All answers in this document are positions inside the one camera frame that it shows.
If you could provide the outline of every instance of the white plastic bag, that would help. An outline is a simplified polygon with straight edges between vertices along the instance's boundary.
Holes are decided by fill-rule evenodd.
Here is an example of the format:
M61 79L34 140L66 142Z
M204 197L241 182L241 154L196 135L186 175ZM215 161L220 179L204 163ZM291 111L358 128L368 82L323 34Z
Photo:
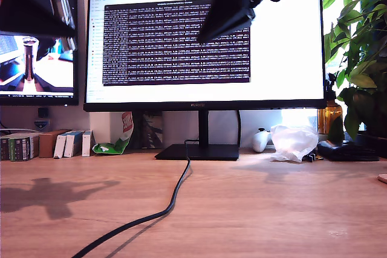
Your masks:
M319 142L319 134L310 126L287 127L273 126L272 141L276 153L271 157L279 161L295 161L300 163L302 158L310 153Z

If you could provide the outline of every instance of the cable on desk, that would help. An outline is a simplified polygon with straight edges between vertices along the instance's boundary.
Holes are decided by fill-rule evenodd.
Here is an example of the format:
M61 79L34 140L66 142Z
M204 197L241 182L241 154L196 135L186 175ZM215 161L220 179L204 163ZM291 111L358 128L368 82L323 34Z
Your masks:
M241 122L241 113L239 110L236 110L236 116L238 117L238 147L241 147L242 122Z
M150 220L153 220L153 219L157 219L157 218L160 218L168 213L170 213L174 206L175 206L175 202L176 202L176 197L177 197L177 193L179 191L179 188L181 186L181 184L183 183L184 181L184 177L186 176L187 174L187 171L188 169L190 168L190 164L191 164L191 160L190 158L188 157L188 147L187 147L187 143L188 142L197 142L198 140L186 140L184 141L184 145L186 146L186 157L187 157L187 166L186 168L184 169L184 172L183 174L180 176L180 179L178 180L176 186L175 186L175 190L174 190L174 193L172 194L172 198L171 198L171 201L169 203L169 205L166 207L165 210L163 211L160 211L156 214L151 214L149 216L146 216L146 217L143 217L143 218L140 218L140 219L137 219L135 221L132 221L130 223L127 223L125 225L122 225L121 227L118 227L116 228L115 230L112 230L110 231L109 233L103 235L102 237L98 238L97 240L95 240L94 242L91 242L89 245L87 245L84 249L80 250L77 254L75 254L73 256L73 258L81 258L83 257L84 255L88 254L91 250L95 249L96 247L98 247L99 245L101 245L102 243L104 243L105 241L109 240L110 238L113 238L115 235L118 235L120 234L121 232L129 229L129 228L132 228L134 226L137 226L139 224L142 224L144 222L147 222L147 221L150 221Z
M2 124L1 121L0 121L0 125L5 129L5 130L2 130L2 131L8 131L8 134L11 134L11 131L9 131L8 127L4 126L4 124Z

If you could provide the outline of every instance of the monitor logo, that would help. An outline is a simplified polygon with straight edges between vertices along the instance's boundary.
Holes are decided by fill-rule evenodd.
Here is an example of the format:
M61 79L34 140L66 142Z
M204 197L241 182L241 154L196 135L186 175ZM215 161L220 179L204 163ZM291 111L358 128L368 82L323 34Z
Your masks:
M204 107L204 103L192 103L191 107Z

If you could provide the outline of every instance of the monitor stand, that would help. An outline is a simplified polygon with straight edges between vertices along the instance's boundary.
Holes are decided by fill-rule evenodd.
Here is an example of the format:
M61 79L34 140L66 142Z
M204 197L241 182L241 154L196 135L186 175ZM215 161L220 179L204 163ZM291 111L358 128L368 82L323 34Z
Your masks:
M188 144L191 160L237 160L237 144L209 144L208 110L199 110L199 144ZM155 156L158 160L186 160L186 146L173 144Z

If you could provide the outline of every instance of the amber glass bottle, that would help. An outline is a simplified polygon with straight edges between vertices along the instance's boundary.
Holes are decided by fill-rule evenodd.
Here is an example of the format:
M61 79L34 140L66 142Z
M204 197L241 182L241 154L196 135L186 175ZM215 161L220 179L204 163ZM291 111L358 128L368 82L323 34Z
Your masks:
M336 81L336 76L327 74L325 83L325 94L327 97L327 107L319 109L317 113L317 125L320 134L328 134L333 121L337 117L343 117L343 109L335 102L336 93L333 91L333 85Z
M343 115L343 109L334 100L327 101L325 109L319 109L317 122L320 134L328 134L333 121Z

